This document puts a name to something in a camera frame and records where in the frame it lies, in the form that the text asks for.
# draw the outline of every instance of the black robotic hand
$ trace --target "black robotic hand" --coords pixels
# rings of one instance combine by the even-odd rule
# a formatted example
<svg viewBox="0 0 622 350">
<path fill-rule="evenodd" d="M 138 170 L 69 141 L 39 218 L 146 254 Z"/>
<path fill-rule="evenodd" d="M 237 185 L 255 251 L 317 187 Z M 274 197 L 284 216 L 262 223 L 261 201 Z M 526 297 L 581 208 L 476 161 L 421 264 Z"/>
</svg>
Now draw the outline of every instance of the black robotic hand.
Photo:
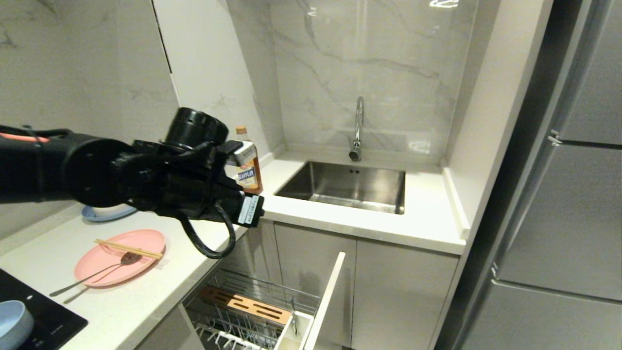
<svg viewBox="0 0 622 350">
<path fill-rule="evenodd" d="M 202 254 L 227 256 L 233 225 L 255 227 L 264 198 L 243 192 L 224 166 L 244 145 L 225 141 L 216 118 L 179 108 L 165 141 L 121 141 L 72 133 L 0 126 L 0 203 L 75 199 L 89 206 L 129 204 L 178 219 Z M 224 222 L 227 247 L 216 252 L 198 238 L 190 219 Z"/>
</svg>

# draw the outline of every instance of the faucet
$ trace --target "faucet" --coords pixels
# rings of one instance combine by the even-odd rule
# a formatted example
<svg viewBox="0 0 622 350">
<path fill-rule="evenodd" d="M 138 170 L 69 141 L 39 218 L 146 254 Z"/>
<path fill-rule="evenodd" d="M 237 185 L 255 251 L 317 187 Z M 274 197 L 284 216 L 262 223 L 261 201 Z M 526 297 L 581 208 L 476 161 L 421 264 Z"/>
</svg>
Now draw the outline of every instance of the faucet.
<svg viewBox="0 0 622 350">
<path fill-rule="evenodd" d="M 363 110 L 363 97 L 359 96 L 356 101 L 356 125 L 354 131 L 354 141 L 350 146 L 350 159 L 354 162 L 361 161 L 361 125 L 363 125 L 365 113 Z"/>
</svg>

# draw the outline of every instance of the stainless steel sink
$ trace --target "stainless steel sink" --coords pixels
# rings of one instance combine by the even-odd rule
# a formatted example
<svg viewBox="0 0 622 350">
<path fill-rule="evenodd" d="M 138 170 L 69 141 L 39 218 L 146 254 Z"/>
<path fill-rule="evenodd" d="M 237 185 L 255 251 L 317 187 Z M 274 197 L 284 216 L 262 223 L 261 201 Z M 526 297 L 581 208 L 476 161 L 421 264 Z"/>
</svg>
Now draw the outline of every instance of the stainless steel sink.
<svg viewBox="0 0 622 350">
<path fill-rule="evenodd" d="M 404 213 L 404 171 L 307 162 L 277 196 Z"/>
</svg>

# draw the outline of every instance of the wooden cutting board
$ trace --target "wooden cutting board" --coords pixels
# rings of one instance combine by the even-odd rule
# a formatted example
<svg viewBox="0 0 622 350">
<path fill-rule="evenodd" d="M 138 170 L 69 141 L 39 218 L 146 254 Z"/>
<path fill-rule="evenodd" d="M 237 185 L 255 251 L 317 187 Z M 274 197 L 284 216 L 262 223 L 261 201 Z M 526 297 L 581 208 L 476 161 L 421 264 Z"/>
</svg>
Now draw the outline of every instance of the wooden cutting board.
<svg viewBox="0 0 622 350">
<path fill-rule="evenodd" d="M 244 311 L 245 313 L 283 325 L 287 323 L 289 316 L 292 314 L 290 311 L 279 309 L 275 306 L 261 303 L 260 301 L 231 293 L 214 286 L 206 286 L 199 293 L 199 296 L 206 301 L 213 301 L 219 305 Z"/>
</svg>

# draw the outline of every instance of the marble wall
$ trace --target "marble wall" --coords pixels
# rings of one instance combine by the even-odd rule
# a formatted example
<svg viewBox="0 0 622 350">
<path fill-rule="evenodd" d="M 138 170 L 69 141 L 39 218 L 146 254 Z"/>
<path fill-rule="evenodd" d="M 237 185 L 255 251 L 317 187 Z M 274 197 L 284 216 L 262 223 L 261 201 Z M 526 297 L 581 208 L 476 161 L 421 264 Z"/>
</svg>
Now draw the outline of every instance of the marble wall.
<svg viewBox="0 0 622 350">
<path fill-rule="evenodd" d="M 98 136 L 164 139 L 179 104 L 150 0 L 54 0 Z"/>
<path fill-rule="evenodd" d="M 53 3 L 0 0 L 0 124 L 92 132 L 89 118 L 75 118 L 88 104 L 69 58 Z M 0 239 L 70 204 L 2 204 Z"/>
<path fill-rule="evenodd" d="M 260 156 L 284 144 L 267 0 L 154 0 L 181 104 L 246 125 Z"/>
<path fill-rule="evenodd" d="M 364 152 L 445 153 L 476 0 L 272 0 L 288 148 L 347 149 L 365 100 Z"/>
<path fill-rule="evenodd" d="M 178 107 L 150 0 L 0 0 L 0 123 L 164 138 Z M 72 202 L 3 204 L 0 239 Z"/>
</svg>

